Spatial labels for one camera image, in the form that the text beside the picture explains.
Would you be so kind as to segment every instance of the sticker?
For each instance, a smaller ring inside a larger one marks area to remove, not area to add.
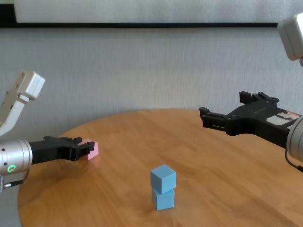
[[[280,112],[277,115],[271,116],[269,118],[267,118],[266,120],[269,123],[275,124],[275,125],[282,125],[282,124],[286,124],[289,123],[293,120],[296,120],[300,117],[300,115],[290,112],[290,111],[286,111],[286,112]]]

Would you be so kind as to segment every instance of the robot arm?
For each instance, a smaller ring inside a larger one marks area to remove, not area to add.
[[[22,71],[0,107],[0,136],[16,124],[23,107],[35,100],[45,79],[33,71]],[[3,189],[22,184],[24,180],[4,183],[3,176],[29,171],[32,164],[56,159],[77,161],[94,150],[94,142],[79,145],[82,138],[44,137],[43,141],[0,141],[0,193]]]
[[[278,24],[283,46],[290,60],[299,60],[303,67],[303,13]],[[225,131],[235,136],[243,133],[254,134],[285,148],[287,162],[303,172],[302,166],[291,163],[290,156],[303,161],[303,116],[277,107],[278,99],[263,92],[251,95],[240,92],[238,107],[228,115],[212,113],[200,108],[200,117],[206,128]]]
[[[212,113],[201,107],[203,126],[225,131],[230,136],[254,134],[286,148],[290,128],[300,115],[278,108],[279,99],[263,92],[251,95],[242,91],[240,102],[244,105],[227,115]]]
[[[44,82],[45,79],[33,71],[20,72],[0,107],[0,137],[15,126],[23,107],[38,97]]]

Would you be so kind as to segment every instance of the round table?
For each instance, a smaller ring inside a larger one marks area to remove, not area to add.
[[[33,165],[20,187],[24,227],[298,227],[303,173],[254,135],[203,128],[198,111],[101,118],[63,134],[98,142],[90,161]],[[177,172],[175,207],[156,211],[150,171]]]

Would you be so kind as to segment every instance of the stacked blue cubes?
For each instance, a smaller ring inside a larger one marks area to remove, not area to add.
[[[167,165],[151,170],[152,202],[156,210],[174,207],[176,181],[176,172]]]

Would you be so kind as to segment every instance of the pink block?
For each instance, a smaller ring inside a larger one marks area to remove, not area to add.
[[[79,145],[87,143],[87,142],[95,142],[93,140],[83,140]],[[82,158],[86,160],[91,160],[93,157],[97,156],[99,154],[99,148],[98,148],[98,142],[95,142],[94,150],[90,152],[89,155],[83,156]]]

